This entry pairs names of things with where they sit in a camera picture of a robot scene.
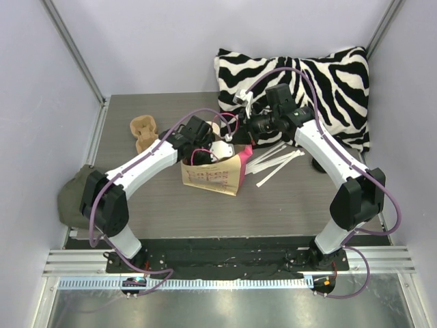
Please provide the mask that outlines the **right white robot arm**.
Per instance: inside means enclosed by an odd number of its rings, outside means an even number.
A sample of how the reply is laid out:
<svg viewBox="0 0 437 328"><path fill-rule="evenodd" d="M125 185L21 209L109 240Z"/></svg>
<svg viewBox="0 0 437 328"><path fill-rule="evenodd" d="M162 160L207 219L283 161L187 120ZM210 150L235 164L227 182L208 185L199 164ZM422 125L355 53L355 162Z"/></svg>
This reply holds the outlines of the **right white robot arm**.
<svg viewBox="0 0 437 328"><path fill-rule="evenodd" d="M354 229L382 211L384 194L374 183L383 185L386 176L381 169L368 169L341 147L316 120L313 109L297 107L286 84L269 87L266 95L270 111L265 114L252 113L252 92L239 90L234 96L234 102L244 106L239 123L249 141L255 143L262 133L282 133L313 157L337 189L330 221L309 244L306 263L322 270L330 266Z"/></svg>

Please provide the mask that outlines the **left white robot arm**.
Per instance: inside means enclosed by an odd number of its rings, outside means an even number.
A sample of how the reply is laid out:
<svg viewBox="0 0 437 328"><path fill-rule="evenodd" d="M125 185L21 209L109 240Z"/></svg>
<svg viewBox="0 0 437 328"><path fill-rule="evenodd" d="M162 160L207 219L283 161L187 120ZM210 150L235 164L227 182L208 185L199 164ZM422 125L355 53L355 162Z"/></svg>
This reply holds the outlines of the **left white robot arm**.
<svg viewBox="0 0 437 328"><path fill-rule="evenodd" d="M162 132L158 139L129 162L106 173L92 172L86 180L79 211L92 229L104 234L123 255L122 265L132 273L145 265L142 244L128 226L128 200L162 170L189 160L193 151L214 139L212 127L197 116Z"/></svg>

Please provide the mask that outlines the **pink paper gift bag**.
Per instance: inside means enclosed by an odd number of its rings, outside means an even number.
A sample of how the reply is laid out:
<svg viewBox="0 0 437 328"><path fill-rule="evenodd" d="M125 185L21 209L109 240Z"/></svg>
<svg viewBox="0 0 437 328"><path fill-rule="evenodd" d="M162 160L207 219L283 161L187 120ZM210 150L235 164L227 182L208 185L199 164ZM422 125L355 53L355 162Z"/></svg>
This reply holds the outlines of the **pink paper gift bag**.
<svg viewBox="0 0 437 328"><path fill-rule="evenodd" d="M205 143L202 146L195 146L193 150L196 148L210 150L213 141L216 140L209 127ZM207 165L187 165L187 155L185 155L181 160L183 184L235 196L243 183L246 165L253 155L253 148L251 145L234 145L234 150L233 157Z"/></svg>

